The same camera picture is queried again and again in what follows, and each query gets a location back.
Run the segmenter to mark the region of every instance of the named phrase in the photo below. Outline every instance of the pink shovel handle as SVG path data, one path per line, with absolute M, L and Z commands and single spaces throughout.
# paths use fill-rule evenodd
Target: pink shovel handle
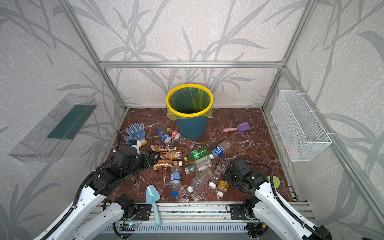
M 224 128 L 223 132 L 232 132 L 232 131 L 235 131 L 235 130 L 237 130 L 237 128 Z

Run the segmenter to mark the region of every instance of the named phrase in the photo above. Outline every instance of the light blue shovel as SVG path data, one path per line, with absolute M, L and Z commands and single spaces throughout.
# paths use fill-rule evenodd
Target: light blue shovel
M 147 187 L 147 204 L 153 204 L 153 213 L 155 215 L 156 226 L 161 225 L 159 209 L 157 208 L 156 201 L 160 199 L 160 194 L 156 190 L 155 186 L 149 185 Z

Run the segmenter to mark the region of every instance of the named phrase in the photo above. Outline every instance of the brown marble tabletop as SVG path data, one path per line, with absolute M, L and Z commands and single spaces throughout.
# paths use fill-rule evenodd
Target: brown marble tabletop
M 157 136 L 157 129 L 176 128 L 176 123 L 169 120 L 166 114 L 167 110 L 164 108 L 130 109 L 121 126 L 120 135 L 128 135 L 125 129 L 130 124 L 144 123 L 148 143 L 140 147 L 140 150 L 148 152 L 150 145 L 162 145 L 162 141 Z M 251 130 L 247 132 L 223 132 L 223 128 L 237 127 L 242 122 L 248 122 Z M 213 116 L 208 119 L 207 130 L 202 138 L 194 141 L 187 140 L 184 145 L 177 143 L 174 146 L 182 151 L 183 156 L 186 156 L 191 150 L 200 146 L 207 146 L 211 150 L 223 140 L 228 140 L 232 146 L 223 156 L 212 160 L 212 172 L 215 171 L 221 160 L 229 163 L 236 157 L 243 157 L 247 162 L 267 164 L 274 169 L 274 175 L 280 179 L 280 186 L 277 191 L 287 201 L 292 201 L 288 184 L 260 108 L 214 108 Z M 250 196 L 249 193 L 240 192 L 230 186 L 228 192 L 222 198 L 219 198 L 216 195 L 217 190 L 210 188 L 208 184 L 189 193 L 187 187 L 196 176 L 196 172 L 187 175 L 184 168 L 190 166 L 192 162 L 182 161 L 182 186 L 177 197 L 171 196 L 172 192 L 169 186 L 170 168 L 156 171 L 153 167 L 150 167 L 139 173 L 139 177 L 133 186 L 129 186 L 129 184 L 133 183 L 135 177 L 126 179 L 120 187 L 110 194 L 108 199 L 114 200 L 121 194 L 127 194 L 136 202 L 145 202 L 146 188 L 151 184 L 159 191 L 160 202 L 242 202 Z M 261 166 L 252 165 L 251 168 L 261 171 L 266 176 L 270 174 L 268 169 Z

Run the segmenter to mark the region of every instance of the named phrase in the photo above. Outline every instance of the gray floor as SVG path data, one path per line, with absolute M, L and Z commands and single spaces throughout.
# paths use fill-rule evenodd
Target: gray floor
M 119 238 L 114 234 L 99 234 L 94 240 L 118 240 Z M 245 233 L 167 233 L 167 234 L 155 234 L 155 233 L 138 233 L 133 234 L 129 240 L 249 240 Z M 259 237 L 259 240 L 281 240 L 271 229 L 268 229 L 265 234 Z

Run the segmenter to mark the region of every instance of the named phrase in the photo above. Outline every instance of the wall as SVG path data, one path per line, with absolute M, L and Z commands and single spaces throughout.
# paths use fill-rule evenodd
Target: wall
M 318 4 L 288 68 L 384 196 L 384 1 Z M 282 78 L 279 90 L 291 89 Z M 278 140 L 280 149 L 285 149 Z M 333 239 L 384 239 L 384 230 L 330 148 L 309 162 L 284 162 L 317 223 Z
M 103 61 L 278 61 L 306 5 L 306 0 L 70 2 Z M 275 72 L 135 68 L 111 69 L 109 75 L 128 106 L 165 106 L 168 91 L 182 83 L 208 87 L 214 106 L 260 106 Z
M 0 235 L 28 240 L 73 201 L 123 114 L 55 1 L 0 3 Z M 67 93 L 97 108 L 56 163 L 8 156 Z

